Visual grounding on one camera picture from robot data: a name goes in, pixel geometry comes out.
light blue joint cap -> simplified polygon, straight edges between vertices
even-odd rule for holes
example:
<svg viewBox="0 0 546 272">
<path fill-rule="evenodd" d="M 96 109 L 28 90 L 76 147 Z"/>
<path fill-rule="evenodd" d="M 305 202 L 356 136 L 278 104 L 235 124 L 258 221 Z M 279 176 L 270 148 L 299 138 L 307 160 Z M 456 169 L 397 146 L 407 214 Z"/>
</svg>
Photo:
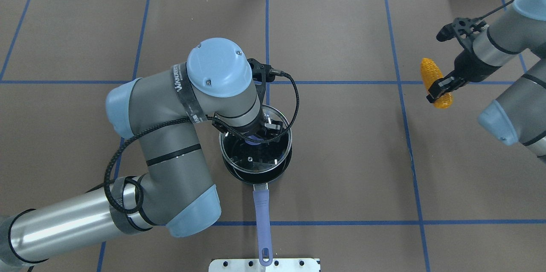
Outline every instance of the light blue joint cap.
<svg viewBox="0 0 546 272">
<path fill-rule="evenodd" d="M 127 82 L 108 93 L 106 97 L 106 115 L 113 125 L 114 130 L 121 137 L 128 139 L 134 136 L 129 123 L 129 99 L 133 87 L 142 78 L 136 78 Z"/>
<path fill-rule="evenodd" d="M 546 21 L 546 0 L 515 0 L 513 5 L 525 17 Z"/>
<path fill-rule="evenodd" d="M 252 70 L 241 48 L 224 38 L 202 41 L 189 53 L 186 67 L 193 85 L 214 97 L 238 95 L 252 81 Z"/>
<path fill-rule="evenodd" d="M 506 145 L 512 145 L 519 141 L 514 125 L 497 100 L 494 100 L 478 116 L 478 122 L 485 130 Z"/>
<path fill-rule="evenodd" d="M 166 227 L 173 237 L 187 237 L 208 229 L 218 221 L 221 213 L 216 185 L 212 185 L 182 212 L 172 218 Z"/>
</svg>

pan handle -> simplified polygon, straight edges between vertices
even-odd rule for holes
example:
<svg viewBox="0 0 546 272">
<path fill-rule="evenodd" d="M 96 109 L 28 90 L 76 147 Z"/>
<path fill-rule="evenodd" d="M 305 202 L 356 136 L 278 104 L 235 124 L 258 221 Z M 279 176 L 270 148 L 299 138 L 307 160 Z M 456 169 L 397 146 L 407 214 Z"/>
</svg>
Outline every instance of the pan handle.
<svg viewBox="0 0 546 272">
<path fill-rule="evenodd" d="M 254 209 L 256 210 L 256 228 L 258 230 L 258 253 L 260 264 L 269 266 L 273 262 L 271 243 L 271 223 L 269 222 L 269 189 L 255 190 Z"/>
</svg>

